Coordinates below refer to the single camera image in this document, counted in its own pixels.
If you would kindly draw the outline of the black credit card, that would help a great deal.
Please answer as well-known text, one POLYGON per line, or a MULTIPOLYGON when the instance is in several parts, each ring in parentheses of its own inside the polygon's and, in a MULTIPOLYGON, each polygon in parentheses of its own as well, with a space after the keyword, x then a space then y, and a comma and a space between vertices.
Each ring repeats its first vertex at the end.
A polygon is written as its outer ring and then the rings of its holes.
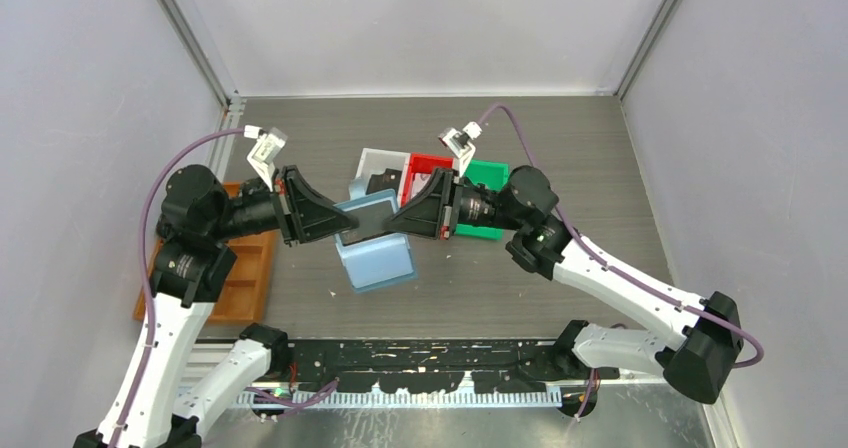
POLYGON ((390 202, 381 202, 355 207, 348 214, 358 221, 358 226, 338 234, 338 242, 342 246, 352 246, 390 234, 386 222, 395 214, 395 209, 390 202))

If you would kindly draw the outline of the blue leather card holder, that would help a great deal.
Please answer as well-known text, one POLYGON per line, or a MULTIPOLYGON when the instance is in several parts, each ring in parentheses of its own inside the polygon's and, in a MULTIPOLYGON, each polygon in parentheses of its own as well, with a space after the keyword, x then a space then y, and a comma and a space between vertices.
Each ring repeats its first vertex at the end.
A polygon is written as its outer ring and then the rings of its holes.
MULTIPOLYGON (((358 206, 381 202, 390 202, 395 213, 399 210, 397 197, 392 190, 365 194, 360 180, 350 183, 349 195, 349 200, 336 205, 346 212, 358 206)), ((407 235, 391 232, 352 246, 342 246, 337 236, 335 246, 353 292, 366 293, 418 277, 407 235)))

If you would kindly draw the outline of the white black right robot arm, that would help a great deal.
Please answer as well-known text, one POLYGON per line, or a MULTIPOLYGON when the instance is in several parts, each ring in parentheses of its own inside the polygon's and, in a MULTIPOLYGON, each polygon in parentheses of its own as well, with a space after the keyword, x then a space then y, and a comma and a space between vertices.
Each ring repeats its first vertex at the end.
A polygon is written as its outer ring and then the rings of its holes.
POLYGON ((384 226, 431 239, 459 224, 512 232, 505 249, 524 271, 577 288, 638 325, 570 321, 551 350, 562 375, 591 378, 600 368, 622 368, 660 376, 693 401, 715 403, 744 347, 736 302, 721 292, 707 298, 685 292, 616 259, 558 218, 558 201, 549 179, 529 165, 514 169, 499 190, 437 168, 384 226))

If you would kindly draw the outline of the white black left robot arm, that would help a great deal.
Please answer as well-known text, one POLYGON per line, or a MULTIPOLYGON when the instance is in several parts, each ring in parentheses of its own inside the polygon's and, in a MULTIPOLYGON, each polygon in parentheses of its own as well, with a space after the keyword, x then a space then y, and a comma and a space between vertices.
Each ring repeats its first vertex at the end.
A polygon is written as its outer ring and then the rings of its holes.
POLYGON ((227 357, 188 392, 178 388, 201 328, 237 256, 230 241, 277 231, 289 245, 356 228, 357 219, 315 191, 294 166, 271 184, 254 179, 230 196, 213 172, 173 173, 161 205, 164 243, 145 271, 145 324, 114 404, 79 447, 198 447, 236 398, 261 377, 277 381, 292 365, 285 332, 254 323, 227 357))

